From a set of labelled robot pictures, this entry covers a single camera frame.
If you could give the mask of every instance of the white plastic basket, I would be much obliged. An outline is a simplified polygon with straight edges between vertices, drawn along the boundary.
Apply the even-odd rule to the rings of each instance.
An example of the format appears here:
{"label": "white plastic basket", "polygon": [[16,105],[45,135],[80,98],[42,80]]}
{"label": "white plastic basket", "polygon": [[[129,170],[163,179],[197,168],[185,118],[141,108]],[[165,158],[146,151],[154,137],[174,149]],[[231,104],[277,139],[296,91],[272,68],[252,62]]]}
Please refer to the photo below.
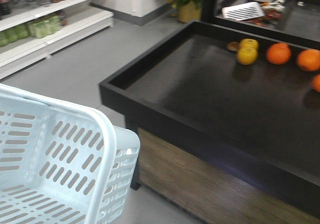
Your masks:
{"label": "white plastic basket", "polygon": [[0,223],[112,223],[139,148],[95,109],[0,84]]}

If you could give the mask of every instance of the display table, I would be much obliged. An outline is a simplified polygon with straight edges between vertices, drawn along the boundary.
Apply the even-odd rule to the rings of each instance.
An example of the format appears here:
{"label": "display table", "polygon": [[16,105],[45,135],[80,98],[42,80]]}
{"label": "display table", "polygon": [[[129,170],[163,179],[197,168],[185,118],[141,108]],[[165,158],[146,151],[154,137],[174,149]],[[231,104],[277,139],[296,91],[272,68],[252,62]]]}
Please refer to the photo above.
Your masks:
{"label": "display table", "polygon": [[[226,49],[242,38],[260,43],[252,66]],[[279,41],[193,22],[104,80],[102,103],[140,135],[138,181],[208,223],[320,223],[320,95],[300,45],[266,61]]]}

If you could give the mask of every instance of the gray floor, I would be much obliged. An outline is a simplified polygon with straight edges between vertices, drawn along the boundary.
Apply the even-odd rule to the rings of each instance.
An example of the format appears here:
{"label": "gray floor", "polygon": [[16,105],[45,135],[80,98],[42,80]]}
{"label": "gray floor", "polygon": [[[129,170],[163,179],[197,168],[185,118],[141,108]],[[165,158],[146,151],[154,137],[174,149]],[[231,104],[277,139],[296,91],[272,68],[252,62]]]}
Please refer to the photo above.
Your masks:
{"label": "gray floor", "polygon": [[[116,126],[123,116],[101,105],[98,83],[183,26],[169,14],[135,26],[120,20],[52,58],[2,81],[45,96],[97,108]],[[199,224],[146,187],[130,190],[125,210],[115,224]]]}

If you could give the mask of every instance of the shelf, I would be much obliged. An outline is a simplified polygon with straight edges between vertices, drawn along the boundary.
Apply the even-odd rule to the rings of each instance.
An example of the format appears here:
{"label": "shelf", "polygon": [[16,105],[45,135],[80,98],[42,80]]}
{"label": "shelf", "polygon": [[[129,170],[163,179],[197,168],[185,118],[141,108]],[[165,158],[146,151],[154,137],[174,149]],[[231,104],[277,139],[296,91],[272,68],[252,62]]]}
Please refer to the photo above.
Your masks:
{"label": "shelf", "polygon": [[84,1],[87,0],[64,0],[52,3],[49,7],[13,9],[11,14],[6,15],[3,20],[0,20],[0,31]]}
{"label": "shelf", "polygon": [[103,28],[113,26],[113,13],[87,6],[67,13],[68,25],[38,39],[29,37],[0,48],[0,79]]}

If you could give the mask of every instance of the green package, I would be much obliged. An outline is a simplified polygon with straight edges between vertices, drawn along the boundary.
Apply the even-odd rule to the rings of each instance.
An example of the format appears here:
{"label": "green package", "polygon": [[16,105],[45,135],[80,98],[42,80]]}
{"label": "green package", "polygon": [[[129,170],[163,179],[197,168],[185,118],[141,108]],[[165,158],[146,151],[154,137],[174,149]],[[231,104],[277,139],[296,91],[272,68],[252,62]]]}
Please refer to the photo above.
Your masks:
{"label": "green package", "polygon": [[46,31],[46,27],[45,27],[43,21],[40,21],[40,22],[38,22],[38,23],[35,23],[34,32],[35,32],[35,36],[36,36],[37,38],[46,37],[46,35],[47,35],[46,32],[47,32],[47,31]]}
{"label": "green package", "polygon": [[29,37],[29,31],[24,23],[19,24],[13,27],[16,34],[18,35],[18,39],[23,39]]}
{"label": "green package", "polygon": [[6,46],[9,43],[4,32],[0,32],[0,47]]}
{"label": "green package", "polygon": [[8,28],[4,32],[10,43],[16,42],[18,40],[18,35],[16,34],[14,28]]}
{"label": "green package", "polygon": [[47,35],[53,34],[56,31],[55,22],[50,17],[47,17],[44,20],[44,24],[45,24]]}

